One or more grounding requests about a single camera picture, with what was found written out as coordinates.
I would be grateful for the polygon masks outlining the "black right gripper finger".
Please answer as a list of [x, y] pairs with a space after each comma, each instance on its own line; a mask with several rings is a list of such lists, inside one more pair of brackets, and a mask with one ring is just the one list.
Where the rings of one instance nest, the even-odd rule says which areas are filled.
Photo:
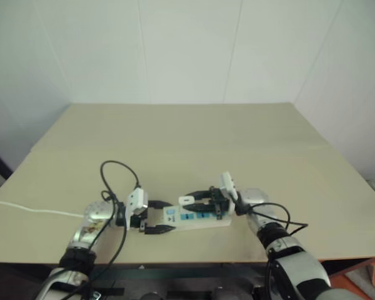
[[203, 199], [211, 199], [212, 191], [210, 189], [205, 190], [205, 191], [194, 191], [194, 192], [188, 193], [187, 196], [193, 197], [195, 201], [200, 201]]
[[184, 205], [182, 208], [187, 211], [192, 211], [195, 213], [213, 213], [214, 212], [213, 204], [194, 203], [194, 204]]

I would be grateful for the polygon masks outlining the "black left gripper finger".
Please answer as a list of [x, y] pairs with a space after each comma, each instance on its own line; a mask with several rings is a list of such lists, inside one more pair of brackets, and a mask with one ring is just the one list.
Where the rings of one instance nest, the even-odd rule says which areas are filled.
[[172, 206], [172, 204], [168, 202], [159, 201], [159, 200], [149, 200], [147, 204], [149, 208], [153, 208], [153, 209], [164, 209], [166, 207]]
[[152, 226], [146, 226], [145, 227], [145, 234], [148, 235], [158, 235], [158, 234], [165, 234], [170, 231], [175, 230], [174, 226], [165, 225], [165, 224], [159, 224], [154, 227]]

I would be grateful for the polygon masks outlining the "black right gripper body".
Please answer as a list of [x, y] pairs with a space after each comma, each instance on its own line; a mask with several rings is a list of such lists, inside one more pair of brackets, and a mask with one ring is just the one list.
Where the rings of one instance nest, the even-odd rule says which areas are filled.
[[221, 189], [211, 186], [209, 188], [209, 204], [214, 206], [214, 214], [217, 220], [222, 220], [224, 213], [229, 209], [229, 198]]

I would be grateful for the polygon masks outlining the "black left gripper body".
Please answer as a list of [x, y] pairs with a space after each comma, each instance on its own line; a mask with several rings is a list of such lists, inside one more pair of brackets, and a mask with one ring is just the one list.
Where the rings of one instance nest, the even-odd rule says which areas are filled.
[[150, 202], [148, 201], [147, 206], [144, 209], [142, 209], [142, 211], [138, 215], [139, 219], [140, 219], [140, 221], [139, 221], [139, 231], [141, 233], [145, 233], [146, 226], [148, 225], [149, 208], [150, 208]]

